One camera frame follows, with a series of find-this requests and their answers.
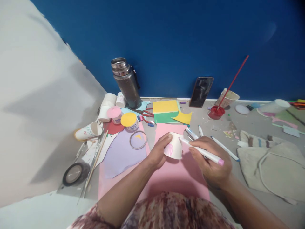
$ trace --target person's left hand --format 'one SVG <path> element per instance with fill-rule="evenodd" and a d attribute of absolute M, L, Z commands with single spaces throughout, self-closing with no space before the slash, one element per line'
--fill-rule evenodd
<path fill-rule="evenodd" d="M 156 169 L 159 169 L 161 166 L 163 166 L 166 160 L 164 148 L 171 142 L 172 138 L 173 136 L 170 133 L 167 133 L 163 137 L 159 138 L 147 156 L 147 160 L 149 160 L 149 162 L 155 166 Z"/>

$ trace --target pink marker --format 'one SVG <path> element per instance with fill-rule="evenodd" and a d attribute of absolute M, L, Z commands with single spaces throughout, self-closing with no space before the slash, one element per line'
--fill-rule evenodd
<path fill-rule="evenodd" d="M 184 138 L 179 138 L 179 140 L 185 144 L 187 144 L 189 147 L 194 147 L 195 149 L 197 149 L 203 156 L 207 157 L 208 159 L 210 159 L 211 161 L 214 161 L 216 164 L 219 164 L 221 166 L 223 166 L 223 164 L 225 163 L 224 160 L 222 160 L 220 157 L 204 150 L 204 149 L 201 149 L 199 147 L 195 147 L 195 146 L 192 146 L 190 145 L 190 142 Z"/>

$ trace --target yellow paper circle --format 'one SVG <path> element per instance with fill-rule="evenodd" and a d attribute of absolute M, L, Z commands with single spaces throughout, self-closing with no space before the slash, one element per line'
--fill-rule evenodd
<path fill-rule="evenodd" d="M 121 124 L 125 127 L 129 127 L 132 126 L 136 120 L 137 115 L 132 112 L 128 112 L 121 117 Z"/>

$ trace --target hand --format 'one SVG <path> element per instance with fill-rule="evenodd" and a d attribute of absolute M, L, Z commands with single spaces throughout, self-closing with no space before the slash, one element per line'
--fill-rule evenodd
<path fill-rule="evenodd" d="M 210 159 L 204 159 L 202 154 L 194 147 L 189 148 L 204 177 L 207 179 L 207 182 L 212 186 L 217 186 L 220 188 L 226 185 L 226 183 L 229 181 L 232 170 L 232 163 L 229 154 L 211 138 L 205 136 L 190 142 L 190 144 L 192 146 L 205 149 L 225 161 L 223 166 L 218 165 Z"/>
<path fill-rule="evenodd" d="M 149 162 L 153 166 L 155 166 L 156 169 L 159 169 L 161 168 L 161 166 L 163 166 L 166 160 L 164 148 L 172 141 L 172 138 L 173 136 L 170 133 L 167 133 L 163 137 L 159 138 L 159 140 L 147 156 Z"/>

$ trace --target thermos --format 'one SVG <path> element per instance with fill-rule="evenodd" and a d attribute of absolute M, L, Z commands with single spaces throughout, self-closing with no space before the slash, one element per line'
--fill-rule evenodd
<path fill-rule="evenodd" d="M 121 92 L 123 93 L 128 107 L 138 109 L 141 106 L 141 99 L 138 89 L 140 86 L 137 75 L 132 66 L 127 63 L 125 58 L 115 58 L 111 61 L 113 77 L 115 78 Z"/>

